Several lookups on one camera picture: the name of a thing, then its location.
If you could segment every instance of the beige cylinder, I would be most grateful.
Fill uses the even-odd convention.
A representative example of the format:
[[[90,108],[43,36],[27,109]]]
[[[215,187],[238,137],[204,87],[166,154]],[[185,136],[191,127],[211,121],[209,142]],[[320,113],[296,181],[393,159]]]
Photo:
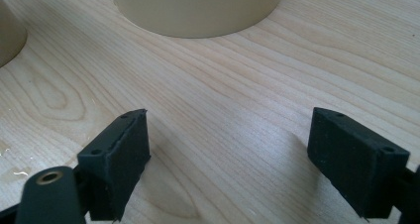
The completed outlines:
[[[238,32],[265,18],[279,0],[114,0],[133,23],[182,38]]]
[[[21,51],[26,38],[25,28],[3,0],[0,0],[0,66],[8,63]]]

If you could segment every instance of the black object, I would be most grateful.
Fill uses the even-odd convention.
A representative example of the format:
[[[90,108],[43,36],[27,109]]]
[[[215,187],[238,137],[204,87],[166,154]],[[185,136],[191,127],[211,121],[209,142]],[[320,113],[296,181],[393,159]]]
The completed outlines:
[[[314,108],[308,156],[364,218],[420,223],[420,168],[405,166],[410,153],[344,114]]]
[[[121,220],[150,159],[146,110],[114,120],[78,155],[75,169],[56,167],[32,176],[21,203],[0,213],[2,224]]]

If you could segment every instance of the wooden table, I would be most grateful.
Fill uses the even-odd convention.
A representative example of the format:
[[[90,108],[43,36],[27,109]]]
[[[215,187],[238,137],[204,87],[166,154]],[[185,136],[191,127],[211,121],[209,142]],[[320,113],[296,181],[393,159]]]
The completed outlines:
[[[138,108],[153,157],[123,223],[367,223],[307,158],[314,106],[420,164],[419,0],[281,0],[200,40],[140,29],[112,0],[4,1],[29,37],[0,68],[0,209]]]

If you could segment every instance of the beige round object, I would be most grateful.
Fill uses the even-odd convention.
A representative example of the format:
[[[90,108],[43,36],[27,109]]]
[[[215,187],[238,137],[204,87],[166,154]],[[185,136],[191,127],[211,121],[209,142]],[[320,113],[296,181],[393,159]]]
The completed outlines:
[[[0,66],[8,63],[21,51],[26,38],[25,28],[3,0],[0,0]]]
[[[114,0],[133,23],[181,38],[241,31],[265,18],[279,0]]]

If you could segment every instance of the wooden surface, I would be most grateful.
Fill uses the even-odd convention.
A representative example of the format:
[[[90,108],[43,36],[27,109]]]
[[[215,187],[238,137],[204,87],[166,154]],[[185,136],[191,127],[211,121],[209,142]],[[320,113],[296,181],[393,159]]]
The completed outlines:
[[[138,108],[153,157],[123,223],[367,223],[307,159],[314,106],[420,164],[419,0],[281,0],[202,40],[140,29],[112,0],[4,1],[29,36],[0,68],[0,209]]]

